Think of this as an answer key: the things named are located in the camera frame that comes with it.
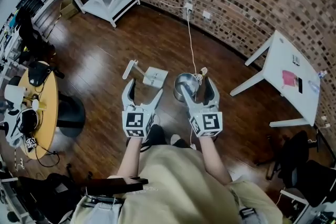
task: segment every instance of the round wooden table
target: round wooden table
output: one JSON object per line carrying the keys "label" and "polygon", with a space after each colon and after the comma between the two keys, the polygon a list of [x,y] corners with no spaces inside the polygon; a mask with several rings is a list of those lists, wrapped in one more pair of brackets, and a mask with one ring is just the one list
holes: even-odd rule
{"label": "round wooden table", "polygon": [[39,121],[42,119],[42,124],[40,128],[34,132],[34,138],[36,139],[36,143],[40,146],[37,146],[32,151],[28,152],[26,144],[24,143],[23,145],[21,145],[22,151],[29,158],[40,159],[47,153],[43,148],[45,148],[46,150],[50,149],[51,143],[54,139],[57,124],[58,89],[56,77],[54,72],[52,71],[46,79],[44,86],[42,84],[41,86],[35,88],[29,83],[28,70],[26,70],[19,82],[19,86],[28,88],[28,90],[30,91],[29,97],[31,97],[34,93],[36,93],[37,95],[40,94],[40,102],[44,103],[47,106],[47,109],[44,110],[43,113],[41,110],[37,111],[39,115]]}

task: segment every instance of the metal bowl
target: metal bowl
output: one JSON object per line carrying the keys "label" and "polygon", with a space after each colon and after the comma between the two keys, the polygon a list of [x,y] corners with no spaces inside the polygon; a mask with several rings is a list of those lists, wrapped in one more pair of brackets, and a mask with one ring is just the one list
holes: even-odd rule
{"label": "metal bowl", "polygon": [[182,73],[177,76],[174,82],[174,96],[181,102],[185,102],[182,95],[181,86],[184,85],[191,97],[195,97],[198,88],[200,87],[198,80],[190,73]]}

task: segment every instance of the black bag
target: black bag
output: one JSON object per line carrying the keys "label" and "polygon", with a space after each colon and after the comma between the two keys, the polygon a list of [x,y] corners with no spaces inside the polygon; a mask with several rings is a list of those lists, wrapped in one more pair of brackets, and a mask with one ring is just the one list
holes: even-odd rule
{"label": "black bag", "polygon": [[48,66],[37,61],[31,62],[28,68],[29,83],[35,87],[42,85],[52,71],[59,78],[64,78],[64,74],[60,72],[57,67]]}

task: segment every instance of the person's arm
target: person's arm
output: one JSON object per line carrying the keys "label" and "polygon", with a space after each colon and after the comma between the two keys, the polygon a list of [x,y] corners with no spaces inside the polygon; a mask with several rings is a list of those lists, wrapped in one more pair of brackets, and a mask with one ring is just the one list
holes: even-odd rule
{"label": "person's arm", "polygon": [[232,182],[231,175],[225,168],[211,137],[200,137],[203,160],[206,171],[222,185]]}
{"label": "person's arm", "polygon": [[133,137],[130,139],[126,152],[122,159],[117,176],[137,177],[139,169],[139,156],[141,149],[142,137]]}

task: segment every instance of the cardboard box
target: cardboard box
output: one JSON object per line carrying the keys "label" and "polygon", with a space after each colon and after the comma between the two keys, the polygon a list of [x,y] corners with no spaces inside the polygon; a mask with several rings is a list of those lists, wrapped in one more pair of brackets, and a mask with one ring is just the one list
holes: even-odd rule
{"label": "cardboard box", "polygon": [[63,0],[61,2],[60,12],[65,20],[77,14],[78,10],[74,4],[74,0]]}

